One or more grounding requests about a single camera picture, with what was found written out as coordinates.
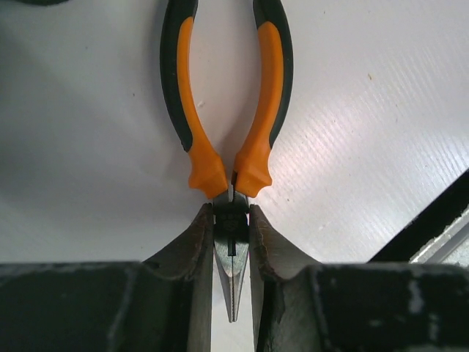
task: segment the pliers cutting edge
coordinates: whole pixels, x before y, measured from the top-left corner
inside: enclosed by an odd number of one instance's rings
[[[163,94],[172,124],[192,162],[189,186],[213,199],[215,259],[229,321],[237,320],[249,246],[247,197],[272,184],[269,154],[287,113],[293,49],[280,0],[254,0],[262,81],[251,129],[237,153],[231,186],[196,112],[189,78],[189,47],[197,0],[169,0],[160,44]]]

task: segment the white table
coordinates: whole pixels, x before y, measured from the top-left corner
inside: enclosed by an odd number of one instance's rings
[[[165,6],[0,3],[0,261],[143,260],[195,216],[159,82]],[[292,100],[255,202],[312,257],[365,261],[469,167],[469,1],[284,7]],[[200,0],[193,94],[229,168],[259,68],[251,2]],[[248,294],[228,326],[215,280],[213,351],[250,350]]]

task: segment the metal jaw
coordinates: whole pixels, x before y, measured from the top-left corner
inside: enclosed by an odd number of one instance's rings
[[[226,192],[213,201],[215,225],[213,243],[215,260],[230,323],[237,320],[243,277],[249,253],[249,211],[246,197]]]

